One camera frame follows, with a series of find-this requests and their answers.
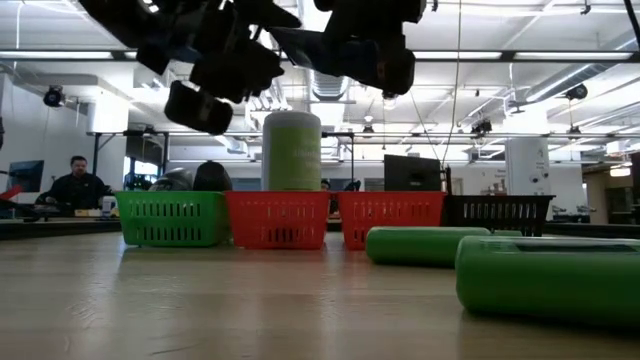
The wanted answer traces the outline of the red plastic basket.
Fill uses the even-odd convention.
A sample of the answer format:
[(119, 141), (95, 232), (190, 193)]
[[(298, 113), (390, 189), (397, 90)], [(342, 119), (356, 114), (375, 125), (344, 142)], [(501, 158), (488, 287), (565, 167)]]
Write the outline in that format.
[(364, 250), (373, 227), (439, 226), (445, 200), (436, 191), (339, 192), (341, 228), (348, 250)]
[(324, 191), (228, 191), (234, 245), (245, 249), (319, 250), (327, 231)]

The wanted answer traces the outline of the dark wall screen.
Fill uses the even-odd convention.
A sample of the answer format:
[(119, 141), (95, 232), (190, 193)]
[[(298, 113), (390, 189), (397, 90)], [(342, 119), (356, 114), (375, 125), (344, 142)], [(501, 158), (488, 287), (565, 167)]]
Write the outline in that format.
[(19, 186), (22, 192), (38, 193), (41, 190), (43, 170), (43, 160), (12, 162), (9, 166), (7, 189)]

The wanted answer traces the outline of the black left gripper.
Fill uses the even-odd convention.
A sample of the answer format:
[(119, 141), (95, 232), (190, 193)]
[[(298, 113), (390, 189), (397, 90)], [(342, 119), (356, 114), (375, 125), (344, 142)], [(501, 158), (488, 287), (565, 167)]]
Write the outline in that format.
[(171, 84), (164, 114), (179, 125), (222, 135), (233, 109), (220, 100), (240, 103), (283, 73), (278, 56), (259, 43), (260, 33), (302, 23), (273, 0), (177, 0), (172, 11), (172, 44), (193, 67), (188, 80)]

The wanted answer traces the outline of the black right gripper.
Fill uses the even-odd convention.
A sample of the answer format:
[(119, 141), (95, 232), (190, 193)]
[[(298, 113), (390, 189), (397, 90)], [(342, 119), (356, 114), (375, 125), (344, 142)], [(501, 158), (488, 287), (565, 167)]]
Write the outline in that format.
[(313, 0), (321, 12), (330, 12), (330, 41), (358, 41), (352, 76), (387, 95), (406, 94), (414, 83), (416, 58), (406, 48), (400, 25), (418, 23), (426, 0)]

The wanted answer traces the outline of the black computer monitor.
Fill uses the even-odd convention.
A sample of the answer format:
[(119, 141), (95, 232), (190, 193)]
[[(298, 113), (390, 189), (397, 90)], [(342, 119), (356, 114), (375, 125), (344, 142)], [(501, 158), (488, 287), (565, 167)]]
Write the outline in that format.
[(441, 168), (435, 159), (385, 155), (385, 191), (440, 191)]

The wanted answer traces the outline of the person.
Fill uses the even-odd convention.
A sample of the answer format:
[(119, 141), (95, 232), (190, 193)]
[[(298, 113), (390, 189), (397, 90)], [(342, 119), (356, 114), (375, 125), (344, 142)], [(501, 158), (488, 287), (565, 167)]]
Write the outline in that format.
[(70, 159), (71, 172), (57, 178), (49, 191), (38, 196), (39, 205), (57, 204), (68, 209), (96, 209), (105, 196), (111, 196), (113, 190), (97, 175), (89, 173), (88, 162), (83, 156), (75, 155)]

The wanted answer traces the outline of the green white disinfecting wipes canister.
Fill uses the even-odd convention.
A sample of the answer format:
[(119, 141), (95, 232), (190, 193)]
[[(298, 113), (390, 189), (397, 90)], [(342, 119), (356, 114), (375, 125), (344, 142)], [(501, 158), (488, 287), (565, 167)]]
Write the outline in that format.
[(262, 135), (264, 191), (319, 191), (321, 120), (314, 114), (279, 111), (267, 115)]

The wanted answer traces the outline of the black metal rack frame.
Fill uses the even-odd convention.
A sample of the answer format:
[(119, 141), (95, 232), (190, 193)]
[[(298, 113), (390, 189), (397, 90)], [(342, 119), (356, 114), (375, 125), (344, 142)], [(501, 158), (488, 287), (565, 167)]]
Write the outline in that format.
[(154, 176), (161, 175), (168, 164), (168, 132), (125, 130), (122, 132), (88, 132), (93, 139), (90, 172), (115, 190), (126, 187), (126, 180), (136, 172), (137, 163), (150, 164)]

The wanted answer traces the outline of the overhead bar with light strips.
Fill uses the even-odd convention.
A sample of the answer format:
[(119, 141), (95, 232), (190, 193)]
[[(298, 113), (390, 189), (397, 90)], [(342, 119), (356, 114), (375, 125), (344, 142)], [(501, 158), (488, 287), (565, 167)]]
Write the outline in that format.
[[(0, 50), (6, 61), (134, 61), (135, 51), (123, 50)], [(640, 63), (640, 51), (415, 51), (418, 62), (461, 63)]]

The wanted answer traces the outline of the black plastic basket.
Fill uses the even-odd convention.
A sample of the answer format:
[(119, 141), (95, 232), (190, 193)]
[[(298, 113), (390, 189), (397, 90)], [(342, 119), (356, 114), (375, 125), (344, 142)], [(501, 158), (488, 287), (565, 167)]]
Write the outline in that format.
[(540, 237), (554, 195), (447, 195), (441, 225), (520, 231)]

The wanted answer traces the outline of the green plastic basket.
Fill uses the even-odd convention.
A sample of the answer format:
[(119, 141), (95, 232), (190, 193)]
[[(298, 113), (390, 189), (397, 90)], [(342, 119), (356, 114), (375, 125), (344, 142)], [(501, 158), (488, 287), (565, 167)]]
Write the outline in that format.
[(220, 192), (119, 192), (116, 200), (129, 246), (213, 247), (232, 238)]

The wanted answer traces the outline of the dark blue squeeze tube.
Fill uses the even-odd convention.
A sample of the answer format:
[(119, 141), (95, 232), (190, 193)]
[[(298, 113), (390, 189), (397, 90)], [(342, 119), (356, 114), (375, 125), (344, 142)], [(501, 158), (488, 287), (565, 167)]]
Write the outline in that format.
[(270, 28), (270, 34), (295, 66), (323, 74), (350, 77), (361, 68), (357, 58), (351, 54), (330, 50), (321, 32), (273, 27)]

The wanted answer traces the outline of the green toiletry tube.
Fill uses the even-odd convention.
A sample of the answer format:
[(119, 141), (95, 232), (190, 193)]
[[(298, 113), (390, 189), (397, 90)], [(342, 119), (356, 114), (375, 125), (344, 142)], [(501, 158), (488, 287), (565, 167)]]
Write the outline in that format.
[(491, 236), (478, 227), (373, 227), (365, 251), (381, 265), (453, 268), (460, 241), (467, 236)]
[(640, 240), (467, 236), (455, 273), (470, 312), (640, 328)]

